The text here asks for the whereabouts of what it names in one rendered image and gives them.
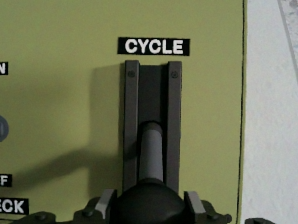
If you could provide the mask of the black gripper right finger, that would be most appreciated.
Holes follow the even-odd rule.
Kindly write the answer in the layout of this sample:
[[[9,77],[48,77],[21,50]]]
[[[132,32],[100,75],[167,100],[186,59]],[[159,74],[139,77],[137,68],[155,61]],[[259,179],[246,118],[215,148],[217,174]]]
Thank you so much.
[[[227,217],[217,213],[207,200],[200,200],[197,192],[184,191],[183,200],[189,213],[189,224],[227,224]],[[212,212],[210,212],[212,211]],[[244,224],[276,224],[270,220],[255,217],[248,218]]]

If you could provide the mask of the olive green control panel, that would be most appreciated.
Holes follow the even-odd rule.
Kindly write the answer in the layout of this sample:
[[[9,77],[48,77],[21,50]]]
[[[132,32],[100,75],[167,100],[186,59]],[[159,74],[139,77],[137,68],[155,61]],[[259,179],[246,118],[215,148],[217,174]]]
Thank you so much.
[[[104,189],[110,224],[189,224],[184,191],[241,224],[247,27],[248,0],[0,0],[0,224]]]

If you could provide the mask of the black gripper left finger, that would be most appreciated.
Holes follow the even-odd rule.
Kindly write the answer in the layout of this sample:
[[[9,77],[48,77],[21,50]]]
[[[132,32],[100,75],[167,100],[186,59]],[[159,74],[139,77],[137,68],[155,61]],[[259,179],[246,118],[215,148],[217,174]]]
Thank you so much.
[[[105,189],[101,197],[89,200],[86,209],[74,212],[71,221],[56,222],[54,213],[40,211],[9,224],[110,224],[111,212],[116,200],[117,189]]]

